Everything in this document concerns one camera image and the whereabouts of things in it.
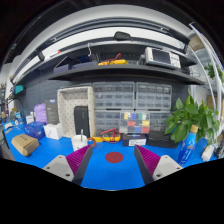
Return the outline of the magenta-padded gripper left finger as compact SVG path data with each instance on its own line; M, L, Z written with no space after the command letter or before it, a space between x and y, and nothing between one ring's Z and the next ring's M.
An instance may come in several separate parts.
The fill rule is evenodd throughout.
M44 170L81 185L92 154L92 146L87 145L67 156L58 155L44 167Z

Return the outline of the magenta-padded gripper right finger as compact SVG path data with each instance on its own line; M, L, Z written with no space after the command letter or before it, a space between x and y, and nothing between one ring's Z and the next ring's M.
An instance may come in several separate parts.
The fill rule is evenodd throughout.
M134 147L134 156L146 185L182 169L182 167L168 155L159 156L139 145Z

